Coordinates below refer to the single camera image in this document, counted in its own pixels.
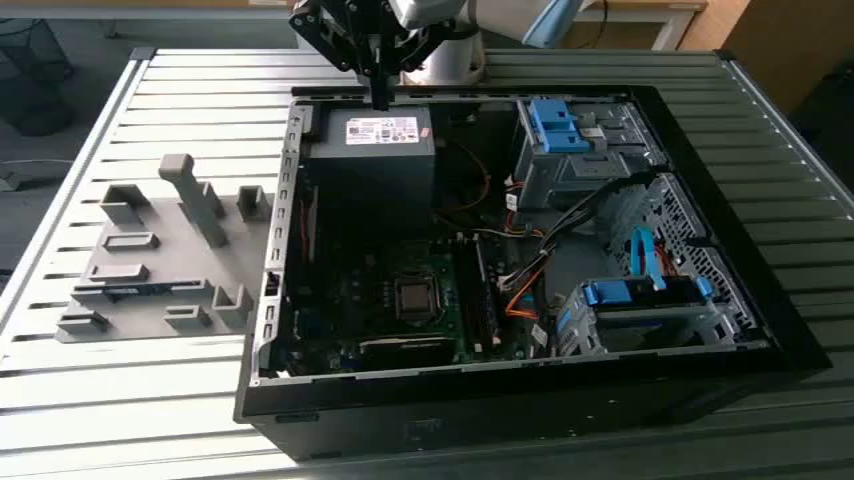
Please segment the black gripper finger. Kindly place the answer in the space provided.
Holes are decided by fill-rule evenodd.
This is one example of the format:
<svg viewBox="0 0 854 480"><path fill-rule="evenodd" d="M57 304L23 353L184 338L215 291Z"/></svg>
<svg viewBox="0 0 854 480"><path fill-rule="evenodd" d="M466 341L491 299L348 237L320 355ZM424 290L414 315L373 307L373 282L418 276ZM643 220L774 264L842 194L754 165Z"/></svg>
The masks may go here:
<svg viewBox="0 0 854 480"><path fill-rule="evenodd" d="M382 33L382 109L387 110L394 100L392 84L402 72L419 68L430 54L446 40L446 23L435 23L416 30L402 39L403 29Z"/></svg>
<svg viewBox="0 0 854 480"><path fill-rule="evenodd" d="M382 110L382 66L371 44L382 37L363 36L353 42L331 40L319 1L297 1L291 10L288 24L335 68L343 72L352 70L357 74L369 90L372 108Z"/></svg>

